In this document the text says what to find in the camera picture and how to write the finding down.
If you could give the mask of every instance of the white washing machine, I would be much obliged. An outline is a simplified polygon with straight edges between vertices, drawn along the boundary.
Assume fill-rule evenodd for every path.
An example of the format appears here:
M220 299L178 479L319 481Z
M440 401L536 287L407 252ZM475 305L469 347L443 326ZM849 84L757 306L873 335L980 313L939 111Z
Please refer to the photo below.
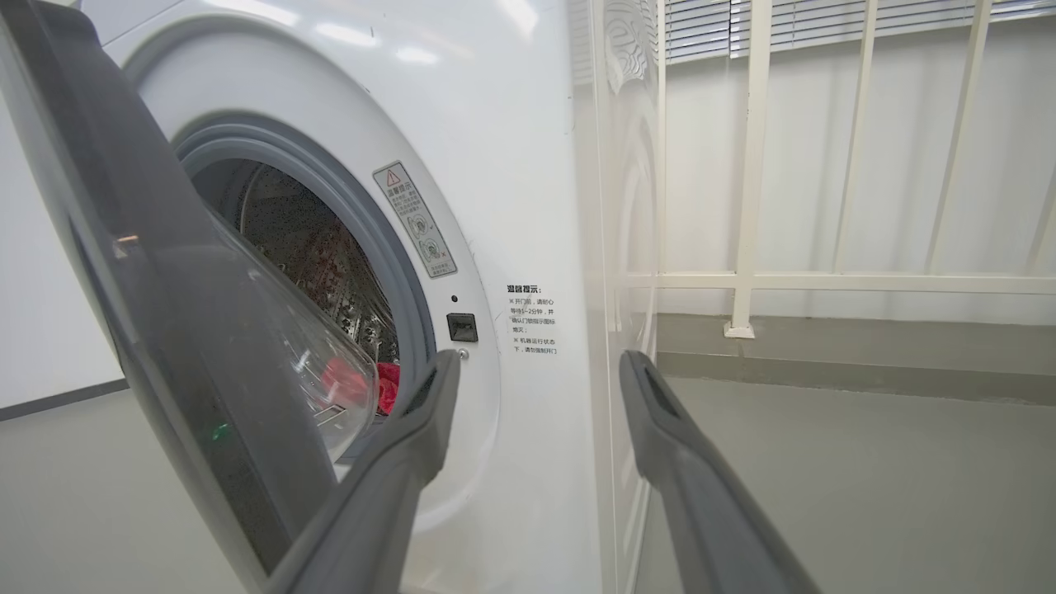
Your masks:
M310 242L315 208L354 238L392 318L372 354L399 364L401 395L463 353L402 591L629 592L648 489L616 360L654 349L654 4L81 10L232 226ZM261 247L294 266L282 245Z

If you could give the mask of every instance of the open door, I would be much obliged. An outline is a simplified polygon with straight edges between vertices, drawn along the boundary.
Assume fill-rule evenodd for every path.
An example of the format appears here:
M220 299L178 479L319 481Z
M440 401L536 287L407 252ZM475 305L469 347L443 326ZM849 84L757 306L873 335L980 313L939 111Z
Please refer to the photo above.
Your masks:
M0 0L0 90L129 385L246 587L395 592L419 491L444 465L457 355L434 357L338 484L306 403L325 402L329 371L362 386L342 412L358 394L373 413L372 376L218 223L89 19Z

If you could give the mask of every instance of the warning sticker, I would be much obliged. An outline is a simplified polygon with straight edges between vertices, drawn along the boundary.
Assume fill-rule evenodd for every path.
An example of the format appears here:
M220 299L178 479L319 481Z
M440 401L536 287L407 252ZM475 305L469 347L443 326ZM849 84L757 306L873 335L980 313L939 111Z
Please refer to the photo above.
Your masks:
M557 355L560 348L553 299L538 284L507 284L510 338L513 352L525 355Z
M389 199L389 204L403 222L418 248L421 263L426 265L429 278L453 275L458 272L454 258L448 252L440 229L436 228L433 216L421 200L418 188L411 182L407 169L400 162L393 163L374 172L374 181Z

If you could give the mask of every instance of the white railing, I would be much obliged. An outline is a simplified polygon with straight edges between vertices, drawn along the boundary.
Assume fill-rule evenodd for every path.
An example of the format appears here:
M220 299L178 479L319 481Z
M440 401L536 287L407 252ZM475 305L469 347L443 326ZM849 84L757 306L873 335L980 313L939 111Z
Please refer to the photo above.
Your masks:
M876 27L879 0L866 0L865 30L862 39L861 67L857 95L854 106L851 140L844 180L840 227L829 272L770 273L756 271L759 201L762 193L762 152L766 129L767 87L770 71L770 43L755 42L749 55L748 110L744 138L744 160L740 196L739 236L736 242L736 270L713 273L661 272L660 289L729 289L734 292L733 316L727 323L725 335L731 338L753 338L750 323L752 292L755 290L802 291L895 291L930 293L1019 294L1056 295L1056 277L1038 275L1038 259L1052 248L1053 227L1056 226L1056 168L1053 170L1048 194L1026 261L1018 276L1014 275L959 275L938 274L937 254L943 248L944 222L950 201L950 183L957 172L962 149L962 131L972 111L976 85L979 78L986 31L993 0L978 0L968 41L961 93L950 138L949 154L943 177L935 223L925 260L925 274L868 273L844 270L850 214L861 159L861 137L865 104L869 90L873 39ZM770 39L771 2L760 0L752 6L753 40ZM665 101L661 88L661 101ZM666 129L661 129L661 142L666 142ZM659 184L660 212L665 215L664 184ZM665 235L666 217L661 217L661 237Z

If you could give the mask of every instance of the window blind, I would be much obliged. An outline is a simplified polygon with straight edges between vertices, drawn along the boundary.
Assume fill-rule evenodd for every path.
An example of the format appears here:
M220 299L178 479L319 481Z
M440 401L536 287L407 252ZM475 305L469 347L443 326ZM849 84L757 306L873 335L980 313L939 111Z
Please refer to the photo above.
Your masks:
M751 48L750 0L667 0L667 62L747 56ZM969 26L972 0L880 0L876 36ZM993 22L1056 15L1056 0L994 0ZM865 1L775 0L771 51L862 38Z

